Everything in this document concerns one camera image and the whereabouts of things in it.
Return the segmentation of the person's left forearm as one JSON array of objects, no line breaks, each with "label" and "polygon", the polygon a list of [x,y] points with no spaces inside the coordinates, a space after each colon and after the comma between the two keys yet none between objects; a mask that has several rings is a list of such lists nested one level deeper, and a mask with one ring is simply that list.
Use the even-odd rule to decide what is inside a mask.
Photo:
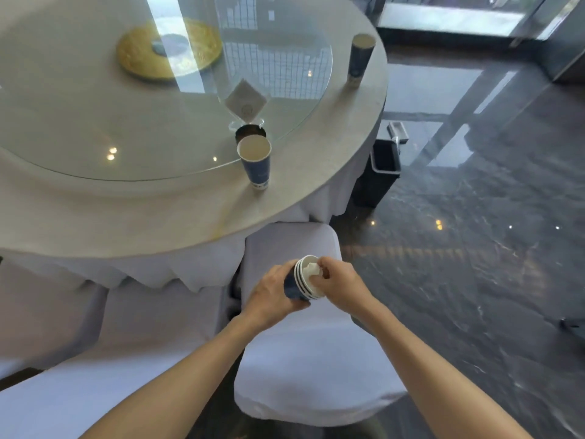
[{"label": "person's left forearm", "polygon": [[114,406],[79,439],[186,439],[209,399],[263,330],[243,313],[215,338]]}]

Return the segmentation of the blue paper cup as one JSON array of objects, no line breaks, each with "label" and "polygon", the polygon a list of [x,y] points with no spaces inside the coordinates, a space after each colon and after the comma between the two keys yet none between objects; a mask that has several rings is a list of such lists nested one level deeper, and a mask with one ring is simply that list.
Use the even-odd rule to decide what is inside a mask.
[{"label": "blue paper cup", "polygon": [[246,136],[237,144],[237,152],[252,186],[260,191],[268,188],[272,145],[260,135]]},{"label": "blue paper cup", "polygon": [[375,46],[375,36],[361,33],[353,37],[347,71],[348,87],[360,86]]}]

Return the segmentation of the person's left hand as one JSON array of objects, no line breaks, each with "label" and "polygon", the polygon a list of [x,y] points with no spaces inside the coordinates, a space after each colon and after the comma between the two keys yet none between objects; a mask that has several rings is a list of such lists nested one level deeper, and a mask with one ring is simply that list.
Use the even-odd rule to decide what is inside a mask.
[{"label": "person's left hand", "polygon": [[259,280],[243,305],[240,315],[252,332],[259,334],[288,315],[307,309],[309,302],[291,300],[284,288],[273,288],[273,267]]}]

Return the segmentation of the gold round turntable base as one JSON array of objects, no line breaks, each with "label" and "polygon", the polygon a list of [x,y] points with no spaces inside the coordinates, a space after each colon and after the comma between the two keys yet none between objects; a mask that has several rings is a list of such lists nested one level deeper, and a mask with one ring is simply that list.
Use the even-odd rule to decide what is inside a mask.
[{"label": "gold round turntable base", "polygon": [[222,55],[219,30],[185,17],[159,17],[125,33],[116,59],[127,73],[166,82],[205,70]]}]

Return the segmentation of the white tablecloth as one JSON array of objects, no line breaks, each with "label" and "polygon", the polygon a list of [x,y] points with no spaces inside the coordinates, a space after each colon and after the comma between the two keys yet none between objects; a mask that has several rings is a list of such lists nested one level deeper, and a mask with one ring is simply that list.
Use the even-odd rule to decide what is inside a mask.
[{"label": "white tablecloth", "polygon": [[[328,223],[345,212],[381,122],[386,54],[351,0],[306,0],[332,38],[332,76],[304,124],[272,142],[260,191],[242,161],[158,181],[99,181],[56,174],[0,154],[0,256],[58,281],[113,288],[126,277],[149,287],[179,279],[190,289],[227,284],[245,238],[277,221]],[[376,46],[359,87],[348,87],[353,37]]]}]

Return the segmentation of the white paper napkin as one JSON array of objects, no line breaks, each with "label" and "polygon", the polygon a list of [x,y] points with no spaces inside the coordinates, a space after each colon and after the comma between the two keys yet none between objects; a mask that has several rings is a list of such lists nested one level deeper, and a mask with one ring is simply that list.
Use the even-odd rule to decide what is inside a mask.
[{"label": "white paper napkin", "polygon": [[323,268],[316,262],[308,263],[302,269],[303,279],[308,285],[315,285],[314,281],[321,279],[329,279],[330,273],[327,268]]}]

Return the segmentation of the person's right hand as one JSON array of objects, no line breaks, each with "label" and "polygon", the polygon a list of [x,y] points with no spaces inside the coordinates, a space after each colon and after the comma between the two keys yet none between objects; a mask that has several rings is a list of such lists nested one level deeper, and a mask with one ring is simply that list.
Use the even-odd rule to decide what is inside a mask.
[{"label": "person's right hand", "polygon": [[376,305],[376,299],[353,265],[328,256],[319,258],[318,265],[327,268],[330,278],[334,280],[333,295],[327,299],[362,324],[368,325],[370,310]]}]

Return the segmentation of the white covered chair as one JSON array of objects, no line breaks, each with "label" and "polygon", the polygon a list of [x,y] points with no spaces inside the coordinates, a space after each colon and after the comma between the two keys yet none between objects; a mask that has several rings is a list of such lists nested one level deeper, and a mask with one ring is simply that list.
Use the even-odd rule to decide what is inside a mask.
[{"label": "white covered chair", "polygon": [[0,263],[0,379],[42,373],[0,391],[0,439],[78,439],[128,395],[210,340],[228,288],[179,280],[56,284]]},{"label": "white covered chair", "polygon": [[[310,255],[341,259],[329,225],[278,222],[249,236],[238,278],[243,305],[272,266]],[[326,298],[252,340],[234,392],[251,417],[315,427],[358,423],[407,394],[374,336]]]}]

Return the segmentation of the clear acrylic sign stand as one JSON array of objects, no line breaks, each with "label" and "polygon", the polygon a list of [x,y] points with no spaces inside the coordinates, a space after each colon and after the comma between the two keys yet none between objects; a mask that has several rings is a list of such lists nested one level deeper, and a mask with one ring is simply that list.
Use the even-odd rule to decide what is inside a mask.
[{"label": "clear acrylic sign stand", "polygon": [[228,94],[221,99],[223,106],[232,116],[228,129],[236,132],[244,125],[264,124],[261,112],[271,99],[270,93],[262,84],[240,77],[230,87]]}]

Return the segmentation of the round glass turntable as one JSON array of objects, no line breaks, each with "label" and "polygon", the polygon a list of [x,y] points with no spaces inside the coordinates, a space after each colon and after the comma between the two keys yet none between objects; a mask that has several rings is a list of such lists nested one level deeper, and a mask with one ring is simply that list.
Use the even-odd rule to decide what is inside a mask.
[{"label": "round glass turntable", "polygon": [[[219,30],[220,58],[160,82],[127,73],[119,39],[159,17]],[[333,45],[306,0],[0,0],[0,154],[65,176],[158,181],[239,162],[224,98],[266,87],[272,142],[325,95]]]}]

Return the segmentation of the person's right forearm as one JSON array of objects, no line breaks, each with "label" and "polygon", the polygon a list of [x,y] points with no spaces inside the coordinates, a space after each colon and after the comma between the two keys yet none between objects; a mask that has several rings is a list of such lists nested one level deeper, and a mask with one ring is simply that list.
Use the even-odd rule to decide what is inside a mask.
[{"label": "person's right forearm", "polygon": [[353,302],[351,313],[374,334],[437,439],[533,439],[373,296]]}]

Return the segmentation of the dark waste bin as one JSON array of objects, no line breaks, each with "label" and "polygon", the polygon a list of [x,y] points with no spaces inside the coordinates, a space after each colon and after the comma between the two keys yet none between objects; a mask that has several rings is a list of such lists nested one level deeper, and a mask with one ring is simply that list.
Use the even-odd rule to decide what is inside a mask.
[{"label": "dark waste bin", "polygon": [[352,191],[355,206],[374,209],[401,175],[400,146],[409,136],[402,122],[389,121],[383,138],[377,138],[362,175]]}]

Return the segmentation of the stack of blue paper cups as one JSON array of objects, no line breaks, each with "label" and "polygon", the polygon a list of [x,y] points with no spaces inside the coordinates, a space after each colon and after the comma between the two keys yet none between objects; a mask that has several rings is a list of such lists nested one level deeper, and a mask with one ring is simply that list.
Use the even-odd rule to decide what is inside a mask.
[{"label": "stack of blue paper cups", "polygon": [[284,288],[284,294],[289,299],[308,302],[323,298],[313,286],[308,285],[303,279],[302,269],[311,262],[318,263],[318,257],[307,255],[298,260],[294,269],[294,274],[289,276],[289,286]]}]

